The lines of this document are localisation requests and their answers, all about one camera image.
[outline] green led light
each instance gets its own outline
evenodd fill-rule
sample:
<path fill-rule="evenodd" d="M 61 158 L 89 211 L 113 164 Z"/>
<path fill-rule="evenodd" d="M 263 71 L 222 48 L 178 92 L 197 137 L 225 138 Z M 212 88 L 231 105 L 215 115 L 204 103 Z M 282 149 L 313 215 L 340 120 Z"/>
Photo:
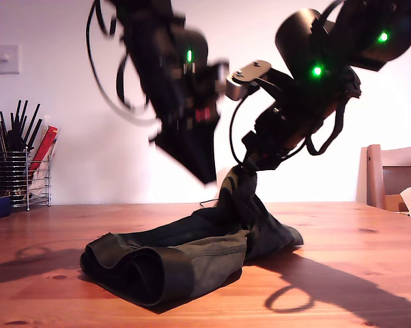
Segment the green led light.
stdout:
<path fill-rule="evenodd" d="M 191 51 L 191 50 L 189 50 L 189 51 L 187 52 L 187 62 L 188 62 L 188 63 L 191 63 L 191 62 L 192 62 L 192 51 Z"/>
<path fill-rule="evenodd" d="M 389 39 L 389 35 L 386 32 L 383 32 L 382 34 L 380 34 L 380 36 L 378 37 L 378 42 L 380 43 L 384 43 Z"/>
<path fill-rule="evenodd" d="M 320 68 L 319 66 L 316 66 L 312 69 L 312 75 L 314 77 L 320 77 L 322 75 L 322 68 Z"/>

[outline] black cloth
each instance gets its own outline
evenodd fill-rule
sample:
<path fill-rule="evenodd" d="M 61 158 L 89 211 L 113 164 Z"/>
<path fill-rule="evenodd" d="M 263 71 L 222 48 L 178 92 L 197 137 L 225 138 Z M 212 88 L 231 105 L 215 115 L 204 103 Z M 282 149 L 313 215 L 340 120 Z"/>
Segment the black cloth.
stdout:
<path fill-rule="evenodd" d="M 235 167 L 215 207 L 149 231 L 108 233 L 86 246 L 81 268 L 107 290 L 142 306 L 207 294 L 246 260 L 303 244 L 297 230 L 268 212 L 256 186 L 256 175 Z"/>

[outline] white wall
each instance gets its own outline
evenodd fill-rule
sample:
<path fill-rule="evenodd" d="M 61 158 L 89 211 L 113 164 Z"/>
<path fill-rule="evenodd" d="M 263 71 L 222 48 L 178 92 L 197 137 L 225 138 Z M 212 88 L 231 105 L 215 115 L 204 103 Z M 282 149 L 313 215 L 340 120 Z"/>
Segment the white wall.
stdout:
<path fill-rule="evenodd" d="M 301 8 L 323 10 L 329 0 L 173 0 L 187 23 L 206 35 L 210 60 L 227 57 L 231 70 L 264 59 L 288 72 L 274 45 L 278 26 Z M 85 50 L 85 23 L 91 0 L 0 0 L 0 44 L 19 44 L 18 76 L 0 77 L 0 110 L 15 110 L 18 99 L 42 104 L 42 115 L 61 129 L 53 168 L 55 204 L 118 202 L 197 202 L 214 197 L 216 185 L 204 187 L 164 152 L 149 146 L 156 127 L 133 126 L 114 114 L 102 99 Z M 104 13 L 113 12 L 109 5 Z M 115 99 L 115 73 L 123 48 L 105 40 L 94 21 L 92 45 L 98 74 Z M 127 94 L 142 101 L 130 66 Z M 307 151 L 275 172 L 259 174 L 258 195 L 264 201 L 353 201 L 358 190 L 360 150 L 411 146 L 411 50 L 380 73 L 357 70 L 363 95 L 351 100 L 342 134 L 329 151 L 311 157 Z M 248 99 L 235 122 L 236 152 L 240 138 L 272 99 L 259 93 Z M 216 130 L 216 169 L 234 165 L 228 127 L 235 102 L 220 102 Z M 321 144 L 332 118 L 315 138 Z"/>

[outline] wooden chair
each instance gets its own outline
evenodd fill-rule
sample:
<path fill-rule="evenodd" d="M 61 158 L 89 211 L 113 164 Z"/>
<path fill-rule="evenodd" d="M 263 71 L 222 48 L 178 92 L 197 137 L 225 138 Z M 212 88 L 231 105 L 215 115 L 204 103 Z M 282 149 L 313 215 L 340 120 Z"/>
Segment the wooden chair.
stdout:
<path fill-rule="evenodd" d="M 411 148 L 381 150 L 380 145 L 367 149 L 367 204 L 407 212 L 400 193 L 411 187 Z"/>

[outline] wood grain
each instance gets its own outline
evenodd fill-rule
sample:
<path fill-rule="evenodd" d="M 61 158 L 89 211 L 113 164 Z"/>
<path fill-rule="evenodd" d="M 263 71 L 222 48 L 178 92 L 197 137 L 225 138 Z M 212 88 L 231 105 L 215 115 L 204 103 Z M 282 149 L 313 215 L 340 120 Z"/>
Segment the wood grain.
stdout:
<path fill-rule="evenodd" d="M 107 232 L 155 228 L 196 204 L 53 206 L 0 219 L 0 327 L 411 327 L 411 218 L 355 203 L 267 207 L 301 231 L 303 247 L 153 311 L 89 282 L 79 256 Z"/>

